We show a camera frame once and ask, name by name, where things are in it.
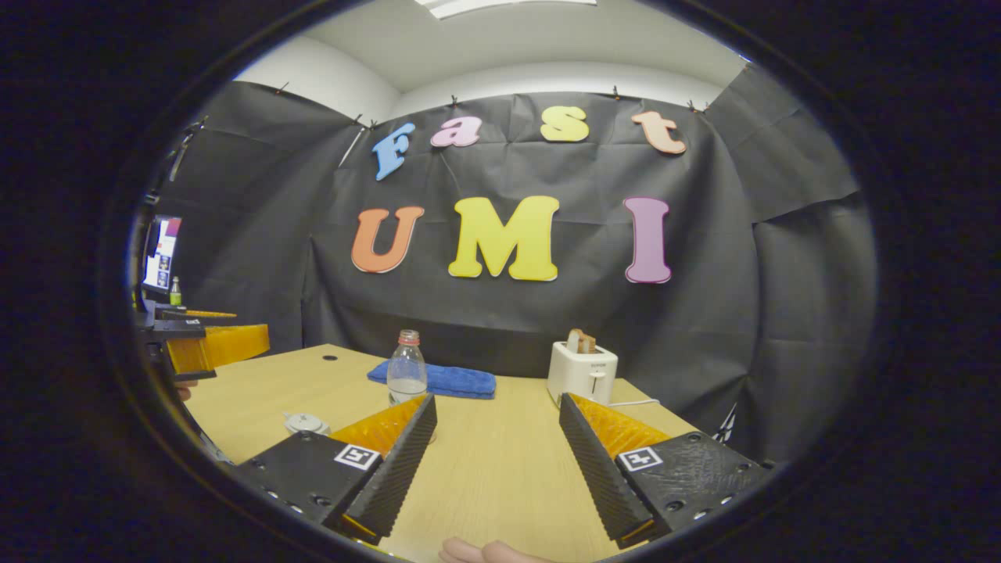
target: wooden table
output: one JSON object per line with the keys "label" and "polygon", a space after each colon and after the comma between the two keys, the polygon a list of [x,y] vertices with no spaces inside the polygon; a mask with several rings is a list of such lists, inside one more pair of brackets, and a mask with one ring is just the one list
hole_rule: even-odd
{"label": "wooden table", "polygon": [[[248,360],[201,381],[187,406],[239,464],[288,436],[282,412],[309,413],[338,430],[387,408],[386,387],[365,377],[382,361],[331,345]],[[647,398],[616,380],[613,403]],[[438,396],[435,403],[437,437],[379,549],[437,562],[441,541],[457,536],[474,545],[499,539],[555,561],[620,553],[602,527],[545,379],[497,377],[491,401]],[[695,430],[656,403],[617,409],[669,436]]]}

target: ceiling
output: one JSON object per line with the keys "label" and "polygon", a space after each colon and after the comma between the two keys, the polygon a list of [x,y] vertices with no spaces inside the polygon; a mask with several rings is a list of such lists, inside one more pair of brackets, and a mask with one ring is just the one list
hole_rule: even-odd
{"label": "ceiling", "polygon": [[372,0],[305,35],[357,59],[400,92],[517,64],[644,66],[726,86],[744,61],[715,39],[636,0],[521,4],[437,20],[413,0]]}

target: black curtain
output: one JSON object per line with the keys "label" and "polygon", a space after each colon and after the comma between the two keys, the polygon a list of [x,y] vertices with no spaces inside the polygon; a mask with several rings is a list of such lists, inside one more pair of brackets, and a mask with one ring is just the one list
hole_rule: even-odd
{"label": "black curtain", "polygon": [[171,273],[189,308],[268,325],[270,354],[299,350],[304,241],[361,127],[248,82],[227,84],[194,118],[205,115],[156,209],[183,219]]}
{"label": "black curtain", "polygon": [[[583,108],[588,138],[545,140],[541,113],[553,105]],[[685,153],[648,143],[631,117],[651,110],[677,123]],[[164,197],[162,212],[185,221],[177,271],[192,307],[268,323],[275,352],[332,343],[388,356],[409,328],[428,362],[544,378],[553,342],[578,327],[619,355],[618,377],[758,459],[802,451],[851,394],[877,276],[865,204],[819,123],[754,67],[706,112],[539,93],[361,129],[247,83],[206,112],[209,130]],[[463,115],[483,121],[475,144],[430,145]],[[403,165],[376,181],[372,146],[407,122],[416,128]],[[507,221],[531,195],[560,200],[555,280],[448,274],[457,200],[487,197]],[[625,276],[630,196],[671,207],[666,284]],[[406,258],[381,274],[357,269],[358,213],[390,211],[381,252],[405,205],[424,208]]]}

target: monitor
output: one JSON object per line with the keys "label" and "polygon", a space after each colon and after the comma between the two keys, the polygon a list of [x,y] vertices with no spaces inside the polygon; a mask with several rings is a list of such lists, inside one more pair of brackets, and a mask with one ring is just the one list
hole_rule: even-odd
{"label": "monitor", "polygon": [[170,292],[170,270],[180,226],[180,217],[154,215],[146,238],[146,268],[142,279],[145,290],[162,294]]}

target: white wall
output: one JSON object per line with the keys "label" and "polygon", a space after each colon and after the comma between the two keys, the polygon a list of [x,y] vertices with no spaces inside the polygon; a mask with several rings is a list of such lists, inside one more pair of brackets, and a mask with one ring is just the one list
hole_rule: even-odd
{"label": "white wall", "polygon": [[492,68],[454,76],[404,93],[393,105],[390,117],[398,117],[435,105],[459,100],[528,92],[597,92],[662,100],[702,109],[723,88],[663,70],[597,62],[548,62]]}
{"label": "white wall", "polygon": [[234,80],[256,82],[319,102],[361,120],[385,121],[399,91],[357,60],[308,37],[279,45]]}
{"label": "white wall", "polygon": [[612,93],[702,108],[722,87],[663,70],[596,62],[548,62],[506,66],[453,76],[400,94],[388,81],[325,43],[296,37],[258,59],[235,80],[280,88],[362,123],[382,122],[459,100],[529,92]]}

